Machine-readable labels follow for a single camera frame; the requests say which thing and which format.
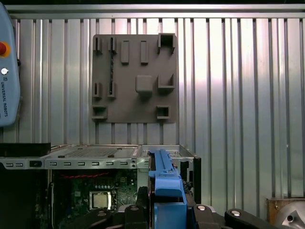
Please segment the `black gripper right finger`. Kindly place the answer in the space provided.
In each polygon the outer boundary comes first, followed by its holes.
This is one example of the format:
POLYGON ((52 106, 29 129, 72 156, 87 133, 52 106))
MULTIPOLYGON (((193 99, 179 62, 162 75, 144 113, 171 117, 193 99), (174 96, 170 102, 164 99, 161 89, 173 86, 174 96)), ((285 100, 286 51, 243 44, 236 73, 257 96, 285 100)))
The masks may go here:
POLYGON ((187 209, 186 225, 184 229, 275 229, 267 221, 255 215, 237 208, 227 210, 220 215, 209 205, 197 204, 193 192, 187 186, 183 186, 187 209))

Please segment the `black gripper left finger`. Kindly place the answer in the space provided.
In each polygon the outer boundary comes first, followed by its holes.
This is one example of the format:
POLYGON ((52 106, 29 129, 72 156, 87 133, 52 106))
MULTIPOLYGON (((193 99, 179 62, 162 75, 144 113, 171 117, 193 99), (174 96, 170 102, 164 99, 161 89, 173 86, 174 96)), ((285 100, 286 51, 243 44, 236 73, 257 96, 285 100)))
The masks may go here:
POLYGON ((134 203, 119 206, 119 191, 88 191, 54 207, 55 229, 148 229, 148 188, 139 187, 134 203))

